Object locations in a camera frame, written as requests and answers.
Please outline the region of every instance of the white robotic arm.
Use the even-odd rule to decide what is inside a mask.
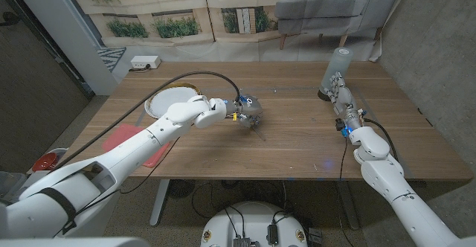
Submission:
[[[356,161],[366,183],[392,206],[417,246],[449,246],[458,239],[445,223],[415,193],[404,178],[400,163],[390,154],[387,142],[368,126],[362,126],[362,110],[345,86],[340,73],[332,76],[332,91],[325,89],[334,110],[343,120],[353,145]]]
[[[263,111],[259,102],[251,96],[241,98],[250,100],[252,106],[213,98],[208,101],[203,95],[175,103],[154,124],[113,150],[48,174],[31,185],[17,203],[1,206],[0,218],[6,224],[0,228],[0,238],[55,237],[61,231],[63,235],[74,232],[98,214],[134,170],[167,142],[186,134],[192,125],[205,128],[232,113],[246,119],[242,124],[257,124]]]

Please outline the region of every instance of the black wire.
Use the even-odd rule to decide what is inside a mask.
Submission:
[[[169,150],[167,151],[167,153],[165,153],[164,157],[162,158],[162,161],[165,159],[165,157],[167,157],[167,155],[168,155],[169,152],[172,150],[173,146],[176,145],[176,143],[177,143],[177,141],[178,141],[179,139],[180,139],[180,138],[177,138],[177,140],[176,140],[175,142],[173,142],[173,145],[169,148]],[[133,189],[131,189],[131,190],[129,190],[129,191],[126,191],[126,192],[122,192],[120,189],[114,190],[113,192],[107,194],[107,195],[104,196],[102,199],[98,200],[97,202],[92,203],[92,204],[90,204],[90,205],[87,205],[87,206],[85,206],[84,208],[82,208],[81,210],[79,210],[78,212],[76,212],[75,217],[78,216],[78,215],[80,215],[82,212],[88,210],[89,208],[95,206],[96,204],[102,202],[104,199],[109,198],[111,195],[115,194],[115,193],[118,192],[118,191],[119,191],[121,194],[128,194],[128,193],[131,193],[132,191],[138,189],[138,188],[149,178],[149,176],[152,175],[152,173],[154,172],[155,169],[157,169],[157,167],[160,165],[160,163],[161,163],[161,162],[157,163],[157,165],[154,167],[154,169],[152,169],[152,171],[149,173],[149,175],[148,175],[139,185],[137,185],[137,187],[134,187]]]
[[[228,218],[229,218],[229,220],[230,220],[230,222],[231,222],[231,225],[233,226],[233,229],[235,230],[235,237],[238,237],[239,235],[238,235],[237,229],[235,228],[235,225],[233,224],[233,221],[231,221],[231,217],[230,217],[230,215],[228,214],[228,211],[226,210],[226,208],[225,208],[225,213],[226,213],[226,215],[228,216]]]
[[[104,199],[109,198],[112,194],[115,194],[115,193],[118,192],[118,191],[120,191],[120,189],[114,190],[114,191],[112,191],[111,193],[109,193],[109,194],[107,194],[106,196],[104,196],[102,199],[98,200],[97,202],[85,206],[83,209],[79,210],[79,211],[76,213],[76,216],[80,215],[82,212],[88,210],[89,208],[95,206],[95,205],[98,204],[99,202],[102,202]]]
[[[80,215],[82,212],[84,212],[84,211],[88,210],[89,208],[95,206],[95,205],[98,204],[99,202],[102,202],[104,199],[107,199],[107,198],[109,198],[110,196],[116,194],[116,192],[118,192],[118,191],[119,191],[119,190],[114,190],[114,191],[112,191],[111,193],[109,193],[109,194],[107,194],[106,196],[104,196],[102,199],[98,200],[97,202],[85,206],[84,208],[82,208],[81,210],[79,210],[78,212],[76,212],[76,214],[74,215],[74,218],[76,218],[76,216]],[[56,235],[58,235],[58,233],[61,232],[61,231],[64,229],[65,226],[66,226],[66,225],[64,225],[63,228],[61,228],[57,233],[55,233],[55,235],[54,235],[53,237],[55,237]]]
[[[272,224],[275,224],[275,223],[276,223],[276,221],[274,221],[274,218],[276,217],[276,215],[277,215],[278,213],[285,213],[285,212],[286,212],[286,211],[281,210],[281,211],[277,211],[276,213],[274,213],[274,214],[273,214],[273,219],[271,220],[271,223],[272,223]]]
[[[347,153],[347,138],[345,138],[345,149],[344,149],[344,154],[342,155],[342,160],[341,160],[341,172],[339,173],[339,181],[342,180],[342,168],[344,167],[345,153]]]
[[[86,143],[84,146],[76,150],[73,154],[71,154],[69,157],[65,158],[63,161],[61,161],[53,170],[50,171],[54,172],[55,170],[60,169],[63,167],[65,164],[67,164],[70,160],[72,160],[74,157],[79,155],[82,151],[84,151],[86,148],[91,146],[95,141],[97,141],[99,138],[101,138],[103,135],[105,135],[109,130],[114,128],[116,125],[118,125],[124,118],[126,118],[128,115],[130,115],[134,110],[136,110],[139,106],[141,106],[147,99],[151,98],[155,93],[161,91],[165,86],[175,82],[176,80],[179,80],[183,77],[191,76],[191,75],[196,75],[196,74],[208,74],[208,75],[213,75],[217,77],[221,77],[222,79],[228,81],[237,91],[237,96],[235,97],[235,101],[239,103],[239,89],[237,85],[227,78],[226,76],[221,75],[220,73],[212,72],[212,71],[192,71],[192,72],[187,72],[183,73],[182,75],[179,75],[177,77],[174,77],[171,80],[168,80],[166,83],[162,84],[161,86],[157,87],[154,91],[152,91],[150,94],[148,94],[146,97],[142,98],[141,101],[139,101],[137,104],[135,104],[131,109],[129,109],[124,115],[120,116],[114,123],[109,125],[107,128],[105,128],[102,132],[100,132],[98,135],[96,135],[93,139],[91,139],[88,143]]]
[[[370,122],[372,124],[375,124],[377,125],[381,131],[383,131],[383,133],[385,134],[385,136],[387,137],[387,140],[388,140],[388,143],[390,144],[390,147],[392,148],[392,152],[393,152],[393,157],[396,159],[396,161],[399,160],[399,158],[397,157],[396,155],[396,151],[395,151],[395,146],[393,145],[393,142],[392,142],[392,139],[390,138],[390,136],[388,135],[388,132],[385,130],[385,128],[380,125],[380,123],[374,121],[374,120],[371,120],[371,119],[367,119],[367,118],[364,118],[364,121],[365,122]]]
[[[281,221],[281,220],[283,220],[283,219],[285,219],[285,218],[288,218],[287,216],[288,216],[289,214],[291,214],[291,213],[285,213],[285,214],[283,215],[283,217],[279,218],[274,224],[276,225],[279,221]]]
[[[242,220],[242,224],[243,224],[243,228],[242,228],[241,232],[242,232],[242,235],[243,235],[242,238],[244,239],[244,238],[246,238],[246,237],[245,237],[245,217],[243,217],[243,215],[241,214],[241,212],[238,211],[235,207],[230,206],[230,208],[232,208],[233,210],[237,211],[238,214],[241,216],[241,220]]]
[[[211,206],[213,208],[215,208],[215,206],[213,205],[213,185],[211,183],[204,183],[203,185],[200,185],[198,188],[195,189],[195,191],[193,192],[192,194],[192,208],[193,210],[195,211],[196,214],[198,214],[200,217],[203,217],[203,218],[206,218],[206,219],[210,219],[212,218],[212,216],[206,216],[204,214],[201,214],[195,207],[195,203],[193,202],[193,199],[195,198],[195,194],[196,192],[201,189],[202,187],[206,186],[206,185],[210,185],[210,201],[211,201]]]
[[[342,180],[342,167],[344,166],[344,157],[346,152],[347,152],[347,138],[345,138],[345,149],[344,149],[344,154],[342,155],[341,172],[339,173],[339,181]],[[342,230],[342,233],[344,234],[345,239],[352,247],[354,247],[354,245],[350,242],[349,238],[347,237],[347,234],[345,234],[344,226],[342,226],[342,219],[341,219],[341,212],[340,212],[341,197],[339,196],[339,190],[337,188],[337,185],[335,186],[335,189],[337,190],[337,215],[339,216],[339,224],[341,224],[341,230]]]
[[[160,162],[157,163],[157,165],[154,167],[154,169],[152,169],[149,173],[149,175],[139,184],[137,185],[137,187],[134,187],[133,189],[129,190],[129,191],[121,191],[120,193],[121,194],[128,194],[128,193],[131,193],[132,191],[138,189],[151,175],[152,173],[154,173],[155,169],[157,169],[157,167],[161,164],[161,162],[165,159],[165,157],[167,157],[167,155],[169,154],[169,152],[172,150],[173,146],[175,146],[177,144],[177,141],[179,140],[180,138],[177,138],[177,140],[175,142],[173,142],[172,146],[169,148],[169,150],[167,151],[167,153],[165,153],[164,157],[162,158],[162,160]]]

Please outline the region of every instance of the white power strip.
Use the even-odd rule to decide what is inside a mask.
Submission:
[[[147,65],[150,65],[150,68],[157,68],[161,59],[158,56],[135,56],[131,63],[133,68],[146,68]]]

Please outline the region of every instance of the red cutting board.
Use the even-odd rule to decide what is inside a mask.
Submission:
[[[109,136],[103,143],[103,150],[108,152],[114,149],[115,147],[122,144],[125,140],[131,138],[132,136],[138,134],[144,128],[136,127],[130,124],[121,124],[111,136]],[[158,161],[160,161],[165,150],[169,147],[170,143],[165,144],[161,149],[158,150],[152,157],[150,157],[142,165],[147,167],[154,167]]]

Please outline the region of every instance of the cable connector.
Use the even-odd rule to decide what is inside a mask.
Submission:
[[[268,235],[266,236],[266,239],[268,240],[268,244],[271,246],[278,244],[276,224],[268,225]]]
[[[341,118],[335,119],[335,129],[340,132],[345,129],[345,123]]]

